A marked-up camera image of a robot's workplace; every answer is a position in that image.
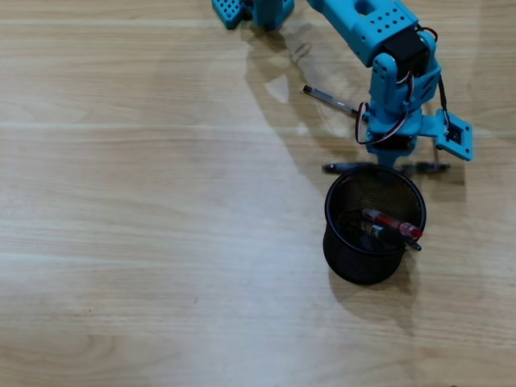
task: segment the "cable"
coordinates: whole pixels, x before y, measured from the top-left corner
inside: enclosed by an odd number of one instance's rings
[[[410,99],[412,99],[412,96],[414,95],[414,74],[412,72],[408,72],[406,77],[403,78],[400,83],[407,83],[409,87],[409,93],[407,94],[407,101],[409,102]],[[369,104],[367,102],[362,102],[360,104],[360,107],[358,108],[358,114],[356,115],[356,121],[355,121],[355,139],[356,142],[360,145],[370,145],[370,144],[378,144],[382,141],[385,141],[389,137],[392,137],[399,131],[403,124],[405,123],[406,119],[409,117],[409,111],[407,110],[403,116],[399,119],[399,121],[394,125],[394,127],[385,133],[382,137],[379,139],[374,139],[371,141],[360,141],[360,132],[361,132],[361,126],[362,126],[362,119],[364,117],[364,114],[369,111]]]
[[[439,40],[439,34],[437,33],[437,31],[431,27],[421,27],[419,24],[418,26],[416,27],[416,31],[428,31],[430,32],[433,36],[434,36],[434,39],[435,39],[435,42],[437,43],[437,40]]]
[[[446,91],[444,90],[443,76],[439,77],[439,96],[441,97],[441,107],[444,112],[444,123],[448,127],[450,125],[450,115],[447,108]]]

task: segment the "blue plastic part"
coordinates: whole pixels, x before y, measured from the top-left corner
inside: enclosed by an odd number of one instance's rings
[[[394,168],[398,157],[399,155],[394,155],[389,152],[377,152],[378,164],[387,168]]]
[[[228,30],[235,28],[242,20],[243,6],[241,0],[211,0],[211,5]]]
[[[451,153],[462,160],[473,160],[473,126],[470,123],[459,119],[448,112],[450,124],[460,132],[460,142],[447,139],[447,131],[444,130],[444,112],[437,110],[436,116],[424,116],[422,130],[419,135],[432,137],[435,139],[435,146]]]
[[[386,114],[399,118],[400,112],[417,110],[435,96],[440,75],[441,67],[435,62],[432,70],[415,78],[414,94],[408,103],[409,86],[397,83],[396,63],[390,55],[382,53],[373,62],[369,93]]]
[[[323,14],[366,67],[382,43],[398,32],[416,27],[418,18],[399,0],[308,0]]]
[[[252,20],[258,27],[276,30],[293,10],[293,0],[254,0],[250,9]]]
[[[384,135],[390,131],[400,119],[401,114],[392,115],[387,114],[380,104],[371,101],[368,114],[368,138],[373,139],[377,135]],[[409,113],[409,116],[403,126],[397,131],[397,135],[417,135],[422,126],[422,111],[421,109],[414,110]]]

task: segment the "black wire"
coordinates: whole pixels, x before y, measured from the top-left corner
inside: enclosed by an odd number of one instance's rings
[[[418,23],[416,25],[416,31],[429,31],[434,36],[434,40],[436,43],[437,43],[437,40],[439,40],[439,34],[437,33],[437,31],[434,28],[421,27],[421,24]]]
[[[447,99],[446,99],[446,91],[444,90],[444,81],[443,76],[439,77],[439,95],[441,97],[441,106],[443,110],[447,111]]]

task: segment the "table surface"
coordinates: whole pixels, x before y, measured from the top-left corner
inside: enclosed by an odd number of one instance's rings
[[[514,1],[407,1],[476,158],[416,178],[423,251],[371,287],[327,267],[320,170],[371,158],[301,92],[370,70],[307,3],[0,3],[2,385],[516,385]]]

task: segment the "mesh cup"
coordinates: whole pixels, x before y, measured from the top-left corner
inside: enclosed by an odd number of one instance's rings
[[[346,213],[364,208],[412,223],[421,231],[427,210],[414,183],[394,169],[380,165],[355,167],[333,183],[325,203],[324,256],[331,269],[343,279],[371,285],[390,277],[406,250],[340,226]]]

